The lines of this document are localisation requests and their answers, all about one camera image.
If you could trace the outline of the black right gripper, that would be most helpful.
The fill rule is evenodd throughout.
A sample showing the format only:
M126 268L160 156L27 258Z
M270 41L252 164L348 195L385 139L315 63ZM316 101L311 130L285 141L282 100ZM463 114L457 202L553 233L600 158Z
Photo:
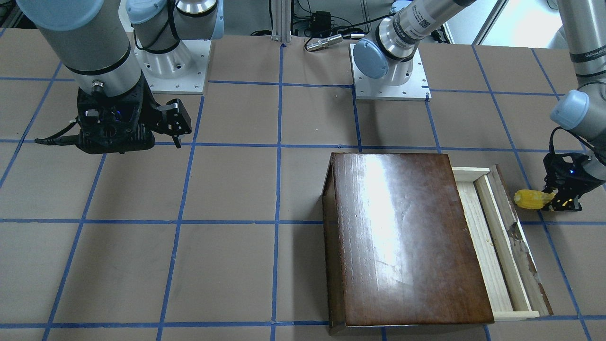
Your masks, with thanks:
M155 143L153 132L170 136L180 149L182 136L192 130L182 100L172 99L157 106L144 76L126 93L114 97L78 90L77 110L80 133L76 147L88 154L151 149Z

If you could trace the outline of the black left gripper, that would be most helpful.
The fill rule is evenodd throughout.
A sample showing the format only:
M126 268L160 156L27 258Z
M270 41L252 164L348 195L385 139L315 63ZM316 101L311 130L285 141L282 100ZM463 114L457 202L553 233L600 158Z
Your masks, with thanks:
M584 179L562 179L558 176L558 153L548 153L543 159L546 170L543 192L555 193L543 211L582 211L580 197L592 190L592 177L586 172Z

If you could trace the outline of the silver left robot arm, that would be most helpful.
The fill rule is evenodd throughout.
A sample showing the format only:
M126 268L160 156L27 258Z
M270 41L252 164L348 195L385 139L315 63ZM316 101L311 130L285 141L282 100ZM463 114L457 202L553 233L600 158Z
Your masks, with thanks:
M470 0L414 0L357 41L353 64L372 79L411 60L422 39L447 22ZM580 198L605 183L605 2L559 0L570 60L578 88L570 90L551 112L558 129L569 132L586 153L556 153L553 141L543 159L543 190L519 190L518 207L541 211L580 211Z

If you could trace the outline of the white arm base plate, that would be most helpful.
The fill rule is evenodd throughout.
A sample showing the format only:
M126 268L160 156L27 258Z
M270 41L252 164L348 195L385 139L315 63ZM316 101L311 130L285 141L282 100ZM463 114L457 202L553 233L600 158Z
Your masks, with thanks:
M354 61L354 47L350 45L350 59L357 99L426 101L432 98L419 49L412 60L390 65L385 76L374 79L359 70Z
M212 42L182 40L166 54L152 54L134 48L134 55L154 94L202 95Z

